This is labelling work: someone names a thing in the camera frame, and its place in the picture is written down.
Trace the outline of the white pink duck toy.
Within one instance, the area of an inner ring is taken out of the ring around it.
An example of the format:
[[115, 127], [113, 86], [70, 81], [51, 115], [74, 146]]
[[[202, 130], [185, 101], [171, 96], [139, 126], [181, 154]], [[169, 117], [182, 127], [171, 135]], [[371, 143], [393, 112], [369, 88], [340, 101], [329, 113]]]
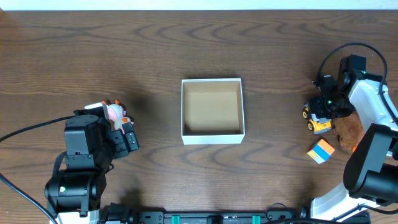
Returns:
[[119, 100], [115, 100], [113, 104], [108, 104], [103, 100], [102, 104], [106, 106], [109, 119], [114, 123], [115, 129], [120, 129], [123, 133], [125, 133], [123, 125], [127, 123], [134, 124], [131, 118], [127, 117], [127, 111], [124, 109]]

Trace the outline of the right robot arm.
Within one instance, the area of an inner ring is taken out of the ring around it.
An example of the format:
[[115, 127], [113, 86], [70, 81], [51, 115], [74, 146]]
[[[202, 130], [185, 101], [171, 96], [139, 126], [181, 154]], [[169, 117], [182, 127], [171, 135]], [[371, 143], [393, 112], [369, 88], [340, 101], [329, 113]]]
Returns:
[[341, 59], [338, 78], [320, 75], [315, 86], [320, 96], [308, 100], [302, 111], [308, 128], [323, 133], [335, 118], [357, 113], [364, 129], [349, 158], [343, 182], [322, 197], [312, 200], [312, 219], [339, 222], [365, 209], [397, 203], [397, 110], [382, 76], [366, 71], [366, 58], [350, 55]]

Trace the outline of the brown plush toy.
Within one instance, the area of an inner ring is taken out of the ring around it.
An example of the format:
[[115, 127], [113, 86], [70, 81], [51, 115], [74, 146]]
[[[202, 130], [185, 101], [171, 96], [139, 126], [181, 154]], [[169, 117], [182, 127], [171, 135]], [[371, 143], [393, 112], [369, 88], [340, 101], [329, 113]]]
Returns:
[[332, 123], [340, 146], [354, 152], [365, 134], [358, 113], [355, 111], [347, 117], [335, 118]]

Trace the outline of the colourful puzzle cube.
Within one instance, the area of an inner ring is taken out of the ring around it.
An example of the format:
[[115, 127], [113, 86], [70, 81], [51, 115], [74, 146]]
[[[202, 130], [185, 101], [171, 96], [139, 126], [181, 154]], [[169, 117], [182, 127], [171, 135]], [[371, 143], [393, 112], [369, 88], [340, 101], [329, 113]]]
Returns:
[[326, 162], [335, 149], [324, 139], [317, 141], [307, 154], [318, 164]]

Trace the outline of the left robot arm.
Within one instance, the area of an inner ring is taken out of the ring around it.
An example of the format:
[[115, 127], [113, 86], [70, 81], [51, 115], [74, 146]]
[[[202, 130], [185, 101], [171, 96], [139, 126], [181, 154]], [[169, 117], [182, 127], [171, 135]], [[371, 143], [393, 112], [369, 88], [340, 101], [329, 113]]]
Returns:
[[133, 125], [127, 122], [112, 130], [105, 117], [85, 114], [68, 119], [64, 134], [66, 169], [55, 166], [45, 186], [47, 210], [56, 221], [66, 213], [92, 217], [100, 210], [112, 161], [139, 148]]

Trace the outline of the yellow grey toy truck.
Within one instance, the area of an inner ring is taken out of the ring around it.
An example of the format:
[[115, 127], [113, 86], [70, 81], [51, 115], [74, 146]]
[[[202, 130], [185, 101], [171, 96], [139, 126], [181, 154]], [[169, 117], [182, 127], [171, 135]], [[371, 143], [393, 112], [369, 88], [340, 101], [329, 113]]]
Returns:
[[307, 128], [314, 134], [325, 133], [332, 129], [331, 119], [317, 118], [313, 113], [310, 112], [308, 103], [304, 105], [302, 116], [307, 120]]

